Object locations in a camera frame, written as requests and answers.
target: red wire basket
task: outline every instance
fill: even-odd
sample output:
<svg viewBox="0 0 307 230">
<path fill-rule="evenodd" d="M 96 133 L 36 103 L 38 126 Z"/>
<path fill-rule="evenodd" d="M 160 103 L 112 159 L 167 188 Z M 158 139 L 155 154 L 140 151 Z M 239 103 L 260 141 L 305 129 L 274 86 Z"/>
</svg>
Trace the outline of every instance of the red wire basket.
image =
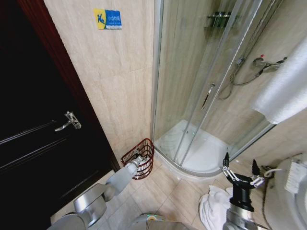
<svg viewBox="0 0 307 230">
<path fill-rule="evenodd" d="M 133 159 L 137 158 L 137 154 L 141 155 L 143 158 L 147 158 L 147 161 L 140 164 L 138 167 L 137 174 L 133 177 L 134 180 L 144 179 L 150 174 L 154 165 L 154 144 L 148 138 L 142 140 L 137 146 L 127 152 L 122 158 L 121 162 L 128 164 Z"/>
</svg>

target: white towel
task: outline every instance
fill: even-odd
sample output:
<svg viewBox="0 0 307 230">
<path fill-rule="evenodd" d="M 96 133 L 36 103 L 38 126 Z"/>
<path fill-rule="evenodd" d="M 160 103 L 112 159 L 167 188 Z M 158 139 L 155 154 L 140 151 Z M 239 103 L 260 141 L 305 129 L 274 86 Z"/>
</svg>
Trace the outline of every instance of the white towel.
<svg viewBox="0 0 307 230">
<path fill-rule="evenodd" d="M 252 108 L 278 124 L 307 107 L 307 38 L 296 46 Z"/>
<path fill-rule="evenodd" d="M 225 191 L 214 185 L 209 188 L 209 194 L 200 198 L 200 219 L 207 230 L 222 230 L 233 189 L 227 188 Z"/>
</svg>

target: toilet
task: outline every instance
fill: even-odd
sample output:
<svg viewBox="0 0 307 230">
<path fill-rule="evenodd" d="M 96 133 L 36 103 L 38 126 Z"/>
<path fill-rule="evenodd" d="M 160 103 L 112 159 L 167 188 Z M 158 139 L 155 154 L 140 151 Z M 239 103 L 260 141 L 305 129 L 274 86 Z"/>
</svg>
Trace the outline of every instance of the toilet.
<svg viewBox="0 0 307 230">
<path fill-rule="evenodd" d="M 307 230 L 307 175 L 302 176 L 296 195 L 288 192 L 284 185 L 291 161 L 307 167 L 307 154 L 299 154 L 282 161 L 267 187 L 264 214 L 273 230 Z"/>
</svg>

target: door handle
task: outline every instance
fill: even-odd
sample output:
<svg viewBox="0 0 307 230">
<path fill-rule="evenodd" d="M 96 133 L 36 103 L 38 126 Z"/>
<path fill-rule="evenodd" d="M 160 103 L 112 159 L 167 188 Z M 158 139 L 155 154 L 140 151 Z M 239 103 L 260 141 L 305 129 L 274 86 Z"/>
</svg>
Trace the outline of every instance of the door handle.
<svg viewBox="0 0 307 230">
<path fill-rule="evenodd" d="M 54 131 L 55 132 L 59 132 L 63 129 L 65 129 L 67 126 L 69 126 L 70 124 L 73 124 L 73 126 L 75 127 L 75 129 L 79 129 L 81 128 L 81 124 L 78 121 L 78 119 L 75 117 L 75 115 L 71 112 L 68 112 L 65 114 L 65 116 L 68 118 L 68 122 L 66 124 L 63 124 L 61 127 L 56 128 Z"/>
<path fill-rule="evenodd" d="M 209 95 L 210 95 L 210 93 L 211 93 L 211 91 L 213 90 L 214 87 L 215 87 L 215 84 L 212 83 L 212 84 L 210 85 L 209 90 L 208 90 L 207 96 L 205 97 L 205 100 L 203 101 L 201 110 L 203 110 L 203 109 L 205 108 L 206 101 L 208 100 L 208 97 L 209 97 Z"/>
</svg>

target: towel on floor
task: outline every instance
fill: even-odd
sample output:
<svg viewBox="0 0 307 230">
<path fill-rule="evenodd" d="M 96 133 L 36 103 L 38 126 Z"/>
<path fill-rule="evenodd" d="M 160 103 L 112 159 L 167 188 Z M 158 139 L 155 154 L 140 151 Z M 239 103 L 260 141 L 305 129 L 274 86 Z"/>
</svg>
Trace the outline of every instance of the towel on floor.
<svg viewBox="0 0 307 230">
<path fill-rule="evenodd" d="M 200 198 L 200 218 L 207 230 L 222 230 L 233 189 L 227 188 L 225 191 L 214 185 L 209 188 L 209 194 Z"/>
</svg>

